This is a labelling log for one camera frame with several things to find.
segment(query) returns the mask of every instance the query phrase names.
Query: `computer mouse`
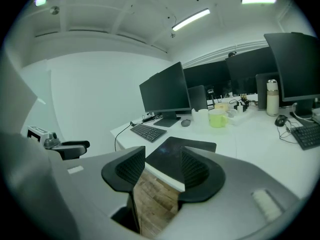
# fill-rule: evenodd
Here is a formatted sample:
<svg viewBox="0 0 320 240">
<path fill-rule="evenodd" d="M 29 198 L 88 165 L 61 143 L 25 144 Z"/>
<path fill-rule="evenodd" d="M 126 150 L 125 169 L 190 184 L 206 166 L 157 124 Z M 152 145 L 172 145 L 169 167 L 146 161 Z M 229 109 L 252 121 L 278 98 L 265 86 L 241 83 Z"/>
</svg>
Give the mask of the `computer mouse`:
<svg viewBox="0 0 320 240">
<path fill-rule="evenodd" d="M 188 127 L 191 124 L 191 121 L 189 119 L 183 120 L 181 122 L 182 127 Z"/>
<path fill-rule="evenodd" d="M 287 119 L 288 119 L 288 117 L 286 117 L 286 116 L 283 115 L 283 114 L 280 114 L 280 115 L 276 118 L 274 124 L 275 124 L 276 126 L 282 127 L 282 126 L 285 125 Z"/>
</svg>

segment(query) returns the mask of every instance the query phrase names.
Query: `ceiling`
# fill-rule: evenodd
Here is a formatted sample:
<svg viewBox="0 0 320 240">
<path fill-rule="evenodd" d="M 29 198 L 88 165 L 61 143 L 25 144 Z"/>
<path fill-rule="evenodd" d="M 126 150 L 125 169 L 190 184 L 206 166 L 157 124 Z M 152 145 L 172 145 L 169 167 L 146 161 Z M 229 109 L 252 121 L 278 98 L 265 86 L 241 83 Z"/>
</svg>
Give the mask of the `ceiling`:
<svg viewBox="0 0 320 240">
<path fill-rule="evenodd" d="M 50 8 L 58 6 L 57 15 Z M 172 26 L 209 8 L 211 14 L 174 32 Z M 30 3 L 22 17 L 35 36 L 76 30 L 126 36 L 163 51 L 204 29 L 223 29 L 260 18 L 274 19 L 277 4 L 242 5 L 241 0 L 47 0 Z"/>
</svg>

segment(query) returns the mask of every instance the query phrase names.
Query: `desk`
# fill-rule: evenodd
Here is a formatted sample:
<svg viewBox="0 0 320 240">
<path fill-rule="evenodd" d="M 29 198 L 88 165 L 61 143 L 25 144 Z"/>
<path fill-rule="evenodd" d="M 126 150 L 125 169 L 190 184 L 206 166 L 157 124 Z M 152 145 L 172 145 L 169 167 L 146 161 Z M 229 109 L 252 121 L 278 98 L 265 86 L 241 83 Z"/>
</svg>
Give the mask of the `desk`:
<svg viewBox="0 0 320 240">
<path fill-rule="evenodd" d="M 222 102 L 229 102 L 234 98 L 224 98 Z M 297 120 L 290 116 L 291 108 L 281 108 L 280 115 L 286 115 L 292 122 Z M 191 115 L 180 115 L 181 120 L 173 126 L 154 126 L 154 122 L 146 123 L 148 126 L 166 130 L 167 133 L 153 143 L 133 133 L 130 128 L 122 132 L 116 139 L 121 148 L 127 149 L 136 146 L 145 146 L 145 155 L 148 157 L 168 137 L 177 137 L 195 141 L 214 142 L 217 144 L 216 153 L 231 158 L 237 158 L 252 163 L 275 178 L 291 190 L 298 198 L 307 197 L 319 177 L 320 173 L 320 147 L 303 151 L 298 144 L 291 144 L 279 139 L 277 127 L 274 122 L 276 116 L 268 116 L 266 111 L 258 111 L 251 105 L 245 113 L 250 113 L 240 125 L 228 124 L 225 128 L 211 128 L 199 131 L 191 122 L 189 127 L 182 127 L 181 120 L 192 119 Z M 111 131 L 116 135 L 126 128 L 126 123 Z M 285 132 L 284 127 L 279 127 L 280 133 Z M 293 136 L 286 138 L 289 142 L 296 142 Z M 153 175 L 177 189 L 184 191 L 184 184 L 165 175 L 149 164 L 145 168 Z"/>
</svg>

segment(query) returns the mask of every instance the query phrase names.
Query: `green cup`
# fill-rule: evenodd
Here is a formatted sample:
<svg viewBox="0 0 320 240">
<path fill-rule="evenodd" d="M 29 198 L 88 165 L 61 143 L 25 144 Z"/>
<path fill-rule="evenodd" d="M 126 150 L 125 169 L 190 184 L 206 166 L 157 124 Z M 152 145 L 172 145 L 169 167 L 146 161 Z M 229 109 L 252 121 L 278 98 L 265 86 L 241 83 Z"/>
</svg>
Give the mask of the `green cup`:
<svg viewBox="0 0 320 240">
<path fill-rule="evenodd" d="M 211 127 L 221 128 L 228 123 L 228 118 L 225 116 L 225 111 L 220 108 L 215 108 L 209 111 L 209 120 Z"/>
</svg>

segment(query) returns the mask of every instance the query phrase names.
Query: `monitor stand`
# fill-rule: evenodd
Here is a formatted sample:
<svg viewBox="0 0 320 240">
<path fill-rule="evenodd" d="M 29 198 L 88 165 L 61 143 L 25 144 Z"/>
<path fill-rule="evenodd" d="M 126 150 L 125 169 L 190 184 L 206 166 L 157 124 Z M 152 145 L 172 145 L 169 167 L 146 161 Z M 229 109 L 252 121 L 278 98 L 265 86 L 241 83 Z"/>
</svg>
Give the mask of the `monitor stand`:
<svg viewBox="0 0 320 240">
<path fill-rule="evenodd" d="M 293 112 L 290 112 L 290 115 L 297 119 L 303 126 L 309 126 L 314 124 L 314 122 L 309 122 L 312 121 L 310 118 L 312 117 L 312 106 L 314 104 L 313 99 L 306 99 L 306 100 L 300 100 L 297 102 L 296 107 L 295 107 L 295 114 L 300 117 L 296 117 L 296 115 Z"/>
<path fill-rule="evenodd" d="M 180 120 L 181 117 L 177 117 L 176 112 L 162 112 L 163 118 L 159 120 L 158 122 L 155 122 L 154 126 L 163 126 L 163 127 L 171 127 L 176 122 Z"/>
</svg>

